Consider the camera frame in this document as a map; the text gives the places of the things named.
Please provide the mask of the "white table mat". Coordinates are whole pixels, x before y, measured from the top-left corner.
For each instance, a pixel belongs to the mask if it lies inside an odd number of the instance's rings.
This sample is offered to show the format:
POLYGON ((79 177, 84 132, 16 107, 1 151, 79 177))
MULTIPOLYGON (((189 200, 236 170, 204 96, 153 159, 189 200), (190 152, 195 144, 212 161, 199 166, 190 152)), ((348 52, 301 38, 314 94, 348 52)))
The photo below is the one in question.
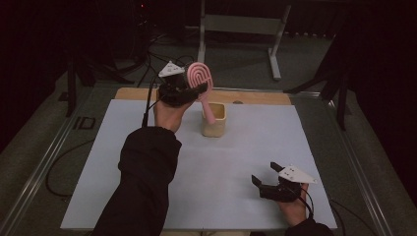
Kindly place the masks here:
MULTIPOLYGON (((64 229, 88 230, 120 181, 117 164, 127 136, 140 127, 146 105, 140 100, 110 101, 73 197, 61 223, 64 229)), ((260 197, 252 183, 277 182, 270 168, 294 165, 315 179, 308 189, 314 218, 336 226, 325 187, 292 105, 229 104, 225 133, 201 133, 202 107, 193 104, 176 134, 182 147, 169 186, 167 230, 276 230, 286 223, 276 203, 260 197)))

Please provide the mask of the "person's right hand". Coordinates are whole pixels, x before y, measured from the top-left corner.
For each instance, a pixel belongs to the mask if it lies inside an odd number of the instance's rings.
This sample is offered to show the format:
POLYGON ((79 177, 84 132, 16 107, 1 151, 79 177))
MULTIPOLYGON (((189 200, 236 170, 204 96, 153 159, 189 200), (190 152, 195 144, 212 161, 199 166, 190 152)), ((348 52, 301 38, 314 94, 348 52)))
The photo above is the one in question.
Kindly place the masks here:
POLYGON ((307 219, 306 197, 309 185, 301 185, 300 197, 291 203, 278 202, 278 207, 281 210, 286 222, 290 227, 296 226, 307 219))

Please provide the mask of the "beige square cup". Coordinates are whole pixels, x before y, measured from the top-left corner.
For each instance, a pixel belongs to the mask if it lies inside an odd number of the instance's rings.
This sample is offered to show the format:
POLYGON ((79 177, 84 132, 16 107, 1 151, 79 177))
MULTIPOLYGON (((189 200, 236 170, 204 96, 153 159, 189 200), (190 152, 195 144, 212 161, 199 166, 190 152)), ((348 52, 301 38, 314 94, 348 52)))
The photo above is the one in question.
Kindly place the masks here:
POLYGON ((225 131, 226 106, 218 102, 210 102, 208 106, 215 118, 215 122, 210 124, 205 112, 202 112, 202 135, 209 138, 220 138, 225 131))

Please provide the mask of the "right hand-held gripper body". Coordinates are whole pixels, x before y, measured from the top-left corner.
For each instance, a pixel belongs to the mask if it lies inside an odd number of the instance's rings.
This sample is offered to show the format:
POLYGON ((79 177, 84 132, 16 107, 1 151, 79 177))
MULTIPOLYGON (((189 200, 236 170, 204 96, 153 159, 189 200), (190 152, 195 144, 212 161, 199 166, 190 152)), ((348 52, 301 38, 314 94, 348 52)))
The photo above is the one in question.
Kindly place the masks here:
POLYGON ((317 184, 318 180, 294 165, 283 167, 276 172, 277 184, 260 187, 260 197, 282 203, 291 203, 301 195, 302 184, 317 184))

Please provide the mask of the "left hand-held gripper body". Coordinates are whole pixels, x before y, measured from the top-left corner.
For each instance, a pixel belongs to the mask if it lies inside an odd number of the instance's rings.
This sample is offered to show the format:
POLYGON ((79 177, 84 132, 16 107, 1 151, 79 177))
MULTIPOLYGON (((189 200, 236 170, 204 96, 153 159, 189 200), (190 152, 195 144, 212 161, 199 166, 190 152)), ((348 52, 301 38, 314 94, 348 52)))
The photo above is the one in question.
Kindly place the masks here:
POLYGON ((162 83, 158 88, 158 99, 178 107, 198 98, 199 91, 191 88, 185 79, 185 69, 169 61, 158 73, 162 83))

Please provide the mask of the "white metal stand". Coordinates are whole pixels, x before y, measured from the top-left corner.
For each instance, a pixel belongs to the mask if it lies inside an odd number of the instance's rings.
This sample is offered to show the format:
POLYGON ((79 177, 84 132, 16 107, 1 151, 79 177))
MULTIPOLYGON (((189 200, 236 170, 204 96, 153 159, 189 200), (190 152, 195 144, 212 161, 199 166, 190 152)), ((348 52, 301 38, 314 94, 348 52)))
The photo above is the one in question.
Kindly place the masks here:
POLYGON ((200 45, 198 51, 198 61, 202 63, 205 62, 207 31, 273 35, 275 42, 273 46, 268 50, 268 60, 272 78, 276 81, 279 81, 281 79, 281 73, 277 61, 277 51, 281 39, 284 35, 285 26, 290 11, 291 6, 286 4, 283 7, 283 12, 278 19, 213 15, 206 12, 206 0, 201 0, 199 26, 200 45))

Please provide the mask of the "black stand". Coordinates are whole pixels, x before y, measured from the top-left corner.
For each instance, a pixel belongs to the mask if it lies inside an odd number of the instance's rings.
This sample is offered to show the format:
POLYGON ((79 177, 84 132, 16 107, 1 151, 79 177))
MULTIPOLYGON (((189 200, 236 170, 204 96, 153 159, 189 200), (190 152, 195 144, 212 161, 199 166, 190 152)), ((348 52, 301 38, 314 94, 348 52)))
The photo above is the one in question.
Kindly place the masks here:
POLYGON ((300 86, 284 91, 285 93, 296 94, 316 84, 325 82, 319 97, 321 100, 327 101, 331 101, 336 97, 336 122, 342 131, 346 130, 344 115, 348 88, 347 66, 344 55, 343 39, 337 34, 333 38, 314 77, 300 86))
POLYGON ((67 92, 65 100, 67 101, 67 113, 66 116, 70 117, 77 107, 77 82, 76 77, 80 77, 81 83, 85 87, 92 87, 95 83, 93 77, 88 78, 87 74, 89 70, 95 69, 99 73, 103 74, 106 78, 118 82, 120 84, 130 84, 128 81, 115 72, 111 71, 107 67, 93 61, 85 55, 74 56, 69 54, 67 58, 67 92))

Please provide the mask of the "pink slotted spatula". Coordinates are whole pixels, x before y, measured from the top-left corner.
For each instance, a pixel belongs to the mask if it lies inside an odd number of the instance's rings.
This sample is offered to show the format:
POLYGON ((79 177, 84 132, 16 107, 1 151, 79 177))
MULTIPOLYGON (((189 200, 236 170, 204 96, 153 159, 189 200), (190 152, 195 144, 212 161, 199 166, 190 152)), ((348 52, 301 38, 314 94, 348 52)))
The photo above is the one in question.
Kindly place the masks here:
POLYGON ((192 89, 206 86, 206 90, 199 93, 198 101, 202 104, 207 122, 212 125, 215 118, 209 107, 209 93, 213 88, 212 76, 209 67, 201 62, 192 63, 187 70, 188 84, 192 89))

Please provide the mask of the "aluminium rail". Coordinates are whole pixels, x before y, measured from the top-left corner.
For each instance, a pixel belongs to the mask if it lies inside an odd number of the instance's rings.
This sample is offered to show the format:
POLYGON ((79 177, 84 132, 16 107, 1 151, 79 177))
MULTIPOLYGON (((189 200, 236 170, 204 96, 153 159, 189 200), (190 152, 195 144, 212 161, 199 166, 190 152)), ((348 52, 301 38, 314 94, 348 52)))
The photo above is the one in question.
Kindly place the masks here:
POLYGON ((346 132, 343 131, 338 123, 335 121, 336 116, 336 107, 332 101, 324 101, 324 106, 326 108, 327 114, 330 117, 330 123, 335 128, 336 132, 341 139, 342 145, 347 152, 347 161, 355 178, 355 181, 358 185, 358 188, 361 192, 361 195, 364 199, 365 205, 369 214, 372 217, 376 231, 379 236, 393 236, 390 226, 387 223, 385 214, 382 211, 380 203, 376 194, 374 193, 371 184, 366 177, 365 171, 362 168, 358 156, 351 144, 349 137, 346 132))
POLYGON ((16 228, 18 227, 20 221, 29 208, 30 203, 32 202, 39 187, 45 179, 48 168, 52 165, 52 162, 58 156, 61 147, 70 134, 78 113, 86 103, 90 93, 91 88, 82 89, 80 96, 77 98, 77 105, 73 113, 69 118, 64 120, 53 141, 49 145, 48 150, 44 153, 42 159, 30 175, 26 184, 19 193, 16 201, 12 205, 12 208, 9 210, 5 219, 0 224, 0 236, 13 236, 16 228))

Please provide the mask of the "person's left hand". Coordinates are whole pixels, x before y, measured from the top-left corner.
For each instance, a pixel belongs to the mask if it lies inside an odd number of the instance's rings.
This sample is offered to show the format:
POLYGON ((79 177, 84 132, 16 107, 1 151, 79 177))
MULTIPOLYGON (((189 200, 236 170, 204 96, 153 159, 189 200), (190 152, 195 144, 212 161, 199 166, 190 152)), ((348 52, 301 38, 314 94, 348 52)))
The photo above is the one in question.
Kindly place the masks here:
POLYGON ((179 107, 173 107, 159 101, 153 108, 154 125, 176 133, 181 126, 183 115, 191 105, 192 102, 189 102, 179 107))

